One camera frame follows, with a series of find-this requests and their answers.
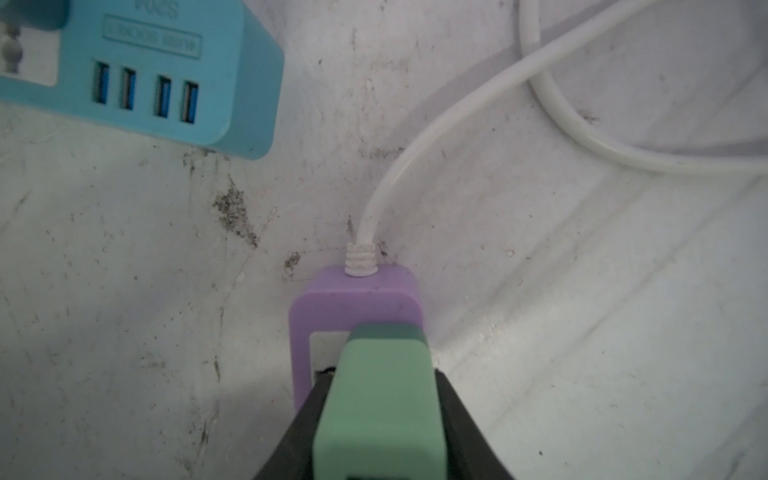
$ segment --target cable strain relief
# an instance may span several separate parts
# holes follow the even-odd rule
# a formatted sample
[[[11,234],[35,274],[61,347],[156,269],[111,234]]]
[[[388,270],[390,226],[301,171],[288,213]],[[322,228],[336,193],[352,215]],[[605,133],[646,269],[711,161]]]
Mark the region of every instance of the cable strain relief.
[[[376,245],[374,243],[348,243],[346,245],[346,267],[349,276],[371,276],[379,267],[376,265]]]

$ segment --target blue power strip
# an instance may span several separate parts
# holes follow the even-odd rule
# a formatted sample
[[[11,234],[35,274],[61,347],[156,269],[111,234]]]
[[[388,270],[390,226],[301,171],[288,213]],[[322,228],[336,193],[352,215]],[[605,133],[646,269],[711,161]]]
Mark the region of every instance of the blue power strip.
[[[0,0],[0,20],[29,1]],[[0,99],[258,158],[282,78],[280,47],[241,0],[70,0],[55,84],[0,76]]]

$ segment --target dark slot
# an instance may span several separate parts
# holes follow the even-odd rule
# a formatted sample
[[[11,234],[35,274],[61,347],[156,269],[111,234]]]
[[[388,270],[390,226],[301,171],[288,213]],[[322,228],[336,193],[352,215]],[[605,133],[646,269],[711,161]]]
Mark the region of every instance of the dark slot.
[[[184,82],[184,110],[181,112],[181,120],[188,124],[194,123],[197,114],[197,93],[200,87],[191,81]]]
[[[170,107],[170,79],[160,76],[157,78],[157,100],[154,114],[158,117],[168,118]]]
[[[109,93],[109,65],[103,62],[96,62],[96,73],[94,80],[94,101],[106,105],[107,94]]]
[[[123,98],[121,100],[122,108],[126,110],[134,109],[134,96],[136,95],[136,71],[130,68],[123,69]]]

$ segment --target green charger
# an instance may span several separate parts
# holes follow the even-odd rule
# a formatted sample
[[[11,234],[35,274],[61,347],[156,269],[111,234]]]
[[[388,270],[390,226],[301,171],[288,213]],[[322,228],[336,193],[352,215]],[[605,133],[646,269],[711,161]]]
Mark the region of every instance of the green charger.
[[[315,480],[445,480],[447,469],[424,332],[409,323],[358,326],[317,426]]]

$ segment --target white table surface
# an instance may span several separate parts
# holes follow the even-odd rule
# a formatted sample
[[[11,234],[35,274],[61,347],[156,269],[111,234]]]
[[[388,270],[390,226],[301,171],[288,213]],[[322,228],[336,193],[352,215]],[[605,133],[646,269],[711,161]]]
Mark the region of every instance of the white table surface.
[[[398,152],[519,58],[513,0],[249,3],[286,52],[262,160],[0,104],[0,478],[250,478],[293,415],[290,302]],[[608,4],[544,0],[547,38]],[[635,144],[766,153],[767,14],[667,0],[555,77]],[[257,247],[220,224],[230,186]],[[610,164],[522,87],[379,240],[518,478],[768,475],[768,180]]]

